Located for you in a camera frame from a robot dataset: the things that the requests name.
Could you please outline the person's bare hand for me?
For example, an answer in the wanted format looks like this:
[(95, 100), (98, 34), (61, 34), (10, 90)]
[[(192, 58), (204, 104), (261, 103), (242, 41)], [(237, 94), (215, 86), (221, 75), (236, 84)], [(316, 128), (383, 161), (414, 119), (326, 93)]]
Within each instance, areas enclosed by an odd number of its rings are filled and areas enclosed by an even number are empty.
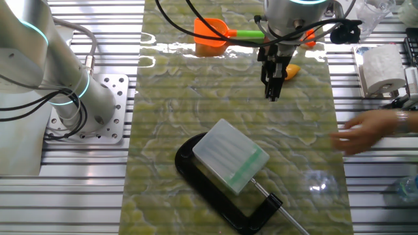
[(398, 119), (394, 110), (370, 110), (350, 119), (341, 132), (330, 133), (331, 146), (345, 155), (368, 151), (384, 136), (392, 134)]

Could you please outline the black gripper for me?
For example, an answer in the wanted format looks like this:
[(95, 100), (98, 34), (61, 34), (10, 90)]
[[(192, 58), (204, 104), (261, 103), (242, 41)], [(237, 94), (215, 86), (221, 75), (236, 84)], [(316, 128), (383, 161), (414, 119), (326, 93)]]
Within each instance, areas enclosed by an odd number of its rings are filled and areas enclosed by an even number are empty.
[(273, 44), (259, 48), (258, 62), (262, 63), (261, 81), (265, 85), (265, 98), (276, 101), (280, 97), (283, 85), (283, 74), (287, 74), (287, 67), (293, 57), (293, 46)]

